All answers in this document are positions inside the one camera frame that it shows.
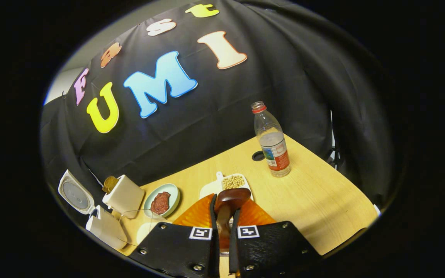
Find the foam letter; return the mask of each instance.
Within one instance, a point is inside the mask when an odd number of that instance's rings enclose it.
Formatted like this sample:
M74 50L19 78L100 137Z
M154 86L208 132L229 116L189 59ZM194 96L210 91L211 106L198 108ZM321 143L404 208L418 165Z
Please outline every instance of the foam letter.
M207 34L197 40L199 44L206 44L219 60L217 67L227 69L243 63L247 59L245 53L239 53L224 37L225 31Z
M208 5L196 5L186 10L185 13L191 12L195 17L209 17L219 14L218 10L208 10L207 8L212 7L211 4Z
M90 118L92 118L95 128L100 133L110 132L118 122L120 116L118 104L116 103L116 100L114 100L113 92L111 91L112 86L113 83L109 82L104 85L99 92L99 95L106 100L107 107L109 108L109 117L107 119L104 120L99 112L99 108L97 107L97 97L94 97L87 106L87 114L90 114Z
M76 105L81 102L83 96L85 95L85 92L82 90L82 88L85 88L85 75L88 74L88 68L85 68L85 70L80 74L80 77L75 82L75 95L76 95Z
M106 67L106 65L109 63L109 61L111 61L111 59L114 58L114 56L116 56L120 52L120 50L121 50L121 46L120 46L119 42L110 46L106 50L106 52L104 52L102 57L100 58L101 59L100 67L101 68Z
M147 35L153 37L153 36L159 35L160 33L164 33L166 31L169 31L172 28L176 27L176 22L171 22L171 21L172 21L171 19L167 18L167 19L163 19L161 21L157 21L157 22L150 24L147 27L147 31L149 31L149 33L147 33Z
M133 92L142 118L147 118L157 110L157 104L150 102L146 94L161 103L168 102L166 82L171 86L172 97L179 97L197 86L197 81L190 79L178 62L178 51L168 52L157 59L154 78L137 71L125 80L123 86Z

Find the open lid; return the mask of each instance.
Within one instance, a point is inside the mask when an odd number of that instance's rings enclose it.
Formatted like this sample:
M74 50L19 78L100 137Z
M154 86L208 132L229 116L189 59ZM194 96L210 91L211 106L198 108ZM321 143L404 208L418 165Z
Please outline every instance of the open lid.
M82 214L90 214L95 208L90 192L68 170L59 182L58 193Z

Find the table surface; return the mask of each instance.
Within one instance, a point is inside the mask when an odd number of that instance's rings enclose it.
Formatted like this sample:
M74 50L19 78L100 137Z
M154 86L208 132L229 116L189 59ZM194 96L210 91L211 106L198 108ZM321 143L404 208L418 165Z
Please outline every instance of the table surface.
M376 210L342 174L287 135L285 139L291 165L287 176L272 176L265 160L252 160L252 155L261 150L254 137L171 176L143 185L145 196L140 208L150 192L165 183L173 183L181 194L178 208L166 217L173 222L199 199L204 185L216 180L217 171L224 176L240 173L247 178L254 201L261 208L277 222L291 221L315 250L324 255L368 227L377 218ZM122 220L132 242L142 219L137 216ZM127 244L119 251L130 255L135 248ZM221 277L228 276L228 257L221 257L220 271Z

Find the blue letter m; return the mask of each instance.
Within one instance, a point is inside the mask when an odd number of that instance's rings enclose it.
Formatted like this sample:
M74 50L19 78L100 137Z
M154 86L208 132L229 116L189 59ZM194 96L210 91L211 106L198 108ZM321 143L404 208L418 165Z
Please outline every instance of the blue letter m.
M178 51L171 51L157 59L154 78L137 71L125 80L123 86L133 92L142 118L147 118L157 110L157 104L150 102L146 94L159 102L168 102L166 82L171 86L172 97L179 97L197 86L197 81L190 79L178 62Z

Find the plastic water bottle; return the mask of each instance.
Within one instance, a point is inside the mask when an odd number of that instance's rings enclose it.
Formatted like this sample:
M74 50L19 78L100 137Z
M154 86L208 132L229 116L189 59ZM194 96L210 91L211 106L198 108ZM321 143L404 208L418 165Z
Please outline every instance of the plastic water bottle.
M273 176L286 176L291 170L284 133L277 119L267 111L263 102L254 102L255 136Z

